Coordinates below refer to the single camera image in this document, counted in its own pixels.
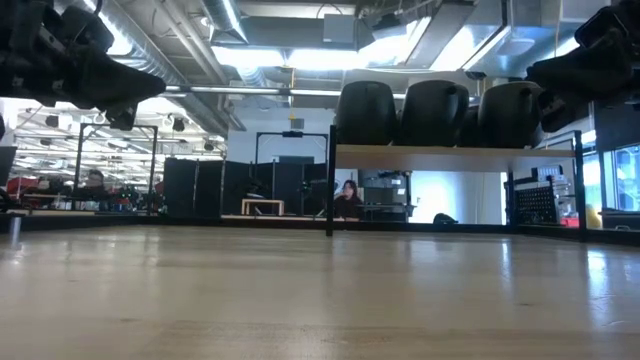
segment desk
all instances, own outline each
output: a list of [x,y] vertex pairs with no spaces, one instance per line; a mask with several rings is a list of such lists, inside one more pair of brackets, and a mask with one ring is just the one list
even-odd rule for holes
[[284,215],[284,201],[267,199],[242,199],[242,215],[249,215],[251,204],[271,204],[278,205],[278,215]]

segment person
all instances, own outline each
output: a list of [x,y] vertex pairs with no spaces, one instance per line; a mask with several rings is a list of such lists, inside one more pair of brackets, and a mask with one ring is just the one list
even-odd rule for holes
[[361,218],[362,200],[358,197],[358,185],[353,180],[347,180],[340,194],[333,203],[335,216],[345,220],[358,220]]
[[89,189],[104,189],[104,175],[102,171],[91,169],[85,185]]

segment ceiling duct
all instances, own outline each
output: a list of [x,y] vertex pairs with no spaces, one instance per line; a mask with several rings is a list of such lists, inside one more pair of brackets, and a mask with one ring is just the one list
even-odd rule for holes
[[202,5],[210,24],[213,24],[212,37],[224,33],[241,44],[249,42],[240,25],[240,10],[235,0],[202,0]]
[[[56,7],[67,7],[69,5],[86,7],[86,0],[58,0]],[[132,50],[124,57],[119,57],[118,61],[124,62],[127,66],[135,68],[149,74],[162,78],[167,84],[188,84],[188,81],[171,64],[158,47],[147,37],[144,31],[133,21],[129,15],[120,7],[117,1],[105,1],[100,12],[108,23],[124,36],[131,44]],[[206,132],[226,136],[229,131],[230,115],[216,111],[205,105],[205,101],[198,94],[187,94],[185,97],[172,98],[170,101],[183,107],[189,114],[193,115],[193,120]]]
[[[497,2],[502,2],[502,10],[496,9]],[[503,11],[510,33],[467,70],[498,77],[525,76],[534,62],[573,50],[577,28],[610,4],[611,0],[482,0],[468,24],[478,27],[495,16],[492,13]]]
[[[233,41],[247,44],[248,40],[240,24],[240,11],[234,0],[202,0],[205,14],[209,19],[209,23],[213,24],[213,36],[220,36],[222,32],[227,38],[233,38]],[[246,86],[251,87],[271,87],[274,84],[269,83],[262,69],[257,66],[237,67],[238,75]],[[285,102],[286,98],[268,97],[269,100],[276,102]]]
[[[242,20],[242,28],[252,48],[360,50],[373,42],[373,35],[362,19],[351,19],[350,42],[325,41],[326,19],[250,17]],[[222,32],[214,32],[211,45],[246,47],[246,44]]]
[[474,10],[475,2],[473,1],[443,2],[433,15],[427,31],[409,56],[406,65],[431,68],[438,60],[438,56],[446,50],[447,45],[455,40]]

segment black partition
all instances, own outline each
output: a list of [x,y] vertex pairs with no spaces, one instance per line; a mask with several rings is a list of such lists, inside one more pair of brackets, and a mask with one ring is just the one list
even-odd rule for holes
[[222,161],[200,161],[195,193],[197,217],[220,217],[220,187],[222,185]]
[[255,167],[255,180],[258,180],[261,187],[257,189],[257,195],[264,196],[265,199],[272,199],[274,196],[274,166],[275,163],[258,164]]
[[274,199],[284,201],[286,214],[302,215],[304,165],[276,163],[274,169]]
[[167,215],[194,216],[194,191],[198,162],[168,158],[164,163],[164,203]]
[[222,214],[237,215],[242,212],[244,184],[251,178],[253,165],[227,161],[224,166],[222,189]]
[[327,164],[304,165],[304,181],[307,186],[302,202],[304,215],[318,215],[326,207]]

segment storage shelf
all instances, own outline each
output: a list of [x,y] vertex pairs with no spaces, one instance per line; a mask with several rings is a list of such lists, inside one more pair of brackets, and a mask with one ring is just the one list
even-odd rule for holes
[[509,172],[574,158],[570,150],[338,145],[336,168]]

